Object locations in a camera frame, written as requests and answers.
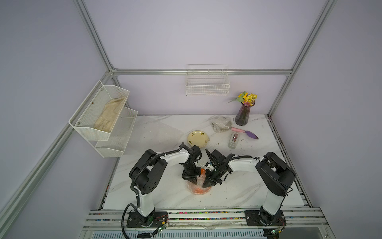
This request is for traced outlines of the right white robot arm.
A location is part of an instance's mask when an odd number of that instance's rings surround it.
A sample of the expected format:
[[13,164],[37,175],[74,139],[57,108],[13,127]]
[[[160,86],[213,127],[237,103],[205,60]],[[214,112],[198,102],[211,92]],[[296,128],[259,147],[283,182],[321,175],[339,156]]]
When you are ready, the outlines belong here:
[[293,190],[291,186],[296,179],[296,173],[280,157],[273,152],[267,152],[262,158],[235,154],[224,156],[218,150],[206,150],[206,153],[210,162],[206,169],[204,188],[222,184],[225,181],[222,178],[226,174],[238,171],[258,172],[268,192],[260,210],[255,210],[255,215],[248,219],[262,226],[284,221],[281,207],[286,196]]

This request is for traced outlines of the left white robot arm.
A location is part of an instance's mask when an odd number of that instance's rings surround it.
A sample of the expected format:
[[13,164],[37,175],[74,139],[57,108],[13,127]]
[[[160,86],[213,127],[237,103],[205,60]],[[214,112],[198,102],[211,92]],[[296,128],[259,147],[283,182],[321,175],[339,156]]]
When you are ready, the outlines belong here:
[[196,162],[201,158],[198,146],[188,147],[184,143],[178,149],[162,153],[146,150],[129,172],[130,189],[136,194],[139,215],[146,219],[155,211],[151,193],[159,185],[167,167],[182,165],[183,180],[197,184],[201,168],[196,166]]

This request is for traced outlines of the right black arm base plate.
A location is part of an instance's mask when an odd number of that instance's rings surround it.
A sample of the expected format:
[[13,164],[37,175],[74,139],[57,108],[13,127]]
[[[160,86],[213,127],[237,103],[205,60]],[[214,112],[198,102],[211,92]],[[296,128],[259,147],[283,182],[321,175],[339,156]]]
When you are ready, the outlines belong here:
[[282,210],[270,215],[263,209],[244,211],[247,226],[285,226],[286,220]]

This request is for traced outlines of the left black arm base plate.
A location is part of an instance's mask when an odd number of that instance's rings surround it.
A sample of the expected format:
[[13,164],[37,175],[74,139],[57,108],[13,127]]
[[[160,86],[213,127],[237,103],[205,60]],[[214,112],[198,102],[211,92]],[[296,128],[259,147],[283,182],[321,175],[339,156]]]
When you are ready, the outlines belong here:
[[159,228],[168,220],[168,212],[154,211],[147,217],[143,217],[139,212],[131,211],[128,213],[126,221],[127,228]]

